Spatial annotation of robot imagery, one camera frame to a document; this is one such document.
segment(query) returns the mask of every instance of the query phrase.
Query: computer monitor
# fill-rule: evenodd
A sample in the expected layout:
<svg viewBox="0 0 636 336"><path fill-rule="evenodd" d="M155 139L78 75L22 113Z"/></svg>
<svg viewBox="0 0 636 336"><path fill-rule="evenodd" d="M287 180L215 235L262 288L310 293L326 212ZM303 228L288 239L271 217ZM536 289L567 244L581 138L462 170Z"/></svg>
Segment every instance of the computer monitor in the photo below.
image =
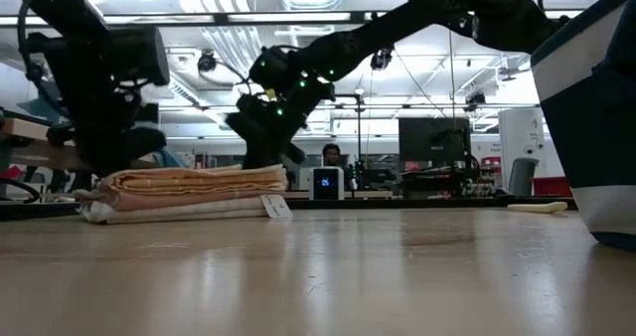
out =
<svg viewBox="0 0 636 336"><path fill-rule="evenodd" d="M452 165L470 156L470 123L467 118L400 118L399 160L429 161L433 166Z"/></svg>

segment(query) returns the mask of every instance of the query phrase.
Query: folded towel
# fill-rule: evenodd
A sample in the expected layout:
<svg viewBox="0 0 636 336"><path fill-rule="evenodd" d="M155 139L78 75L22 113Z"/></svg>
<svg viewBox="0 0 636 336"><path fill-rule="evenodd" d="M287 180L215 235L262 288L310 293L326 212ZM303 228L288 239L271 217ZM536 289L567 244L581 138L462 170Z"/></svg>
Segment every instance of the folded towel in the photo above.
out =
<svg viewBox="0 0 636 336"><path fill-rule="evenodd" d="M79 211L89 222L96 224L195 221L267 216L267 211L259 197L133 212L117 212L105 203L94 201L89 205L83 205Z"/></svg>
<svg viewBox="0 0 636 336"><path fill-rule="evenodd" d="M252 170L165 168L116 172L96 190L77 190L75 196L85 205L100 201L125 212L282 194L286 188L282 165Z"/></svg>

